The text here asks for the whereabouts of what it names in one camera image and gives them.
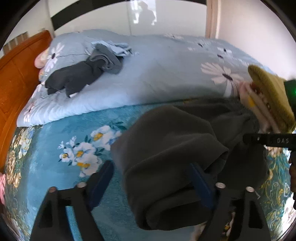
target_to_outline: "wooden headboard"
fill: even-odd
[[[38,33],[0,58],[0,171],[16,128],[16,119],[39,84],[34,60],[47,49],[52,38]]]

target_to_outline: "yellow flower center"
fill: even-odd
[[[78,152],[76,153],[76,156],[77,156],[77,157],[82,157],[83,153],[84,153],[83,151],[78,151]]]
[[[84,164],[83,162],[77,162],[77,166],[79,166],[82,169],[82,168],[90,167],[90,164],[89,163]]]
[[[99,132],[98,134],[95,134],[94,135],[94,141],[97,141],[97,140],[101,139],[102,136],[103,136],[103,134],[101,132]]]

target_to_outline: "screw head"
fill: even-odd
[[[80,182],[77,184],[78,188],[84,188],[86,186],[86,182]]]
[[[50,188],[48,189],[48,192],[53,193],[53,192],[55,192],[56,190],[57,190],[56,187],[50,187]]]
[[[216,183],[216,187],[220,189],[226,188],[226,185],[224,183]]]
[[[254,191],[255,191],[255,189],[252,188],[252,187],[246,187],[246,190],[247,190],[248,192],[254,192]]]

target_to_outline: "gray garment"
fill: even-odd
[[[127,43],[113,43],[112,41],[105,42],[103,40],[94,41],[91,43],[94,47],[97,44],[105,45],[115,56],[125,57],[131,54],[131,47]]]
[[[89,57],[90,61],[104,60],[105,65],[102,69],[111,74],[118,74],[122,69],[122,63],[119,59],[103,44],[97,44],[95,50]]]
[[[243,144],[257,133],[253,113],[237,99],[198,99],[144,114],[111,146],[137,225],[173,230],[208,220],[185,174],[196,161],[229,188],[259,188],[267,176],[266,150]]]

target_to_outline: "bed sheet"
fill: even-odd
[[[17,128],[6,163],[5,203],[20,240],[29,240],[49,187],[66,189],[86,181],[104,161],[111,160],[110,145],[116,138],[143,113],[157,106],[125,106],[75,115],[43,126]],[[272,240],[277,240],[295,219],[287,155],[286,150],[269,149],[270,175],[257,191]],[[116,169],[92,215],[106,241],[190,240],[193,231],[193,227],[169,232],[139,229]],[[71,208],[68,216],[75,240],[81,240]]]
[[[177,35],[123,36],[88,30],[58,36],[50,46],[53,68],[85,60],[91,42],[103,39],[127,42],[132,55],[125,57],[119,74],[104,73],[73,98],[65,91],[47,95],[40,84],[21,111],[17,126],[43,125],[61,118],[125,105],[177,101],[200,96],[230,97],[234,82],[251,81],[247,67],[258,61],[222,40]]]

